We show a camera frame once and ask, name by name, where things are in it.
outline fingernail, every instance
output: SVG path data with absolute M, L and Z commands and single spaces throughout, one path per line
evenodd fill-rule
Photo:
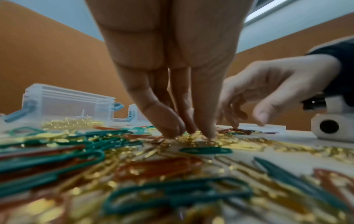
M 266 113 L 266 112 L 261 112 L 257 118 L 258 120 L 263 124 L 263 125 L 266 125 L 268 122 L 269 122 L 269 114 Z

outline hand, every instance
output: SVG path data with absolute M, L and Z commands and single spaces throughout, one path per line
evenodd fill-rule
M 233 127 L 247 119 L 241 106 L 260 101 L 253 117 L 267 124 L 287 107 L 323 91 L 339 74 L 340 62 L 330 55 L 308 55 L 250 64 L 236 76 L 225 79 L 218 109 Z
M 167 137 L 197 129 L 213 137 L 222 81 L 252 1 L 86 2 L 125 89 L 151 123 Z

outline pile of paper clips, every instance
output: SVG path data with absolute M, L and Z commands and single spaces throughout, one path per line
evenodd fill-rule
M 154 127 L 95 128 L 24 127 L 0 139 L 0 224 L 237 223 L 225 207 L 266 223 L 264 212 L 280 223 L 351 221 L 342 187 L 354 193 L 353 178 L 324 169 L 300 178 L 258 157 L 251 165 L 227 156 L 309 148 L 235 129 L 210 141 L 199 132 L 164 139 L 146 131 Z

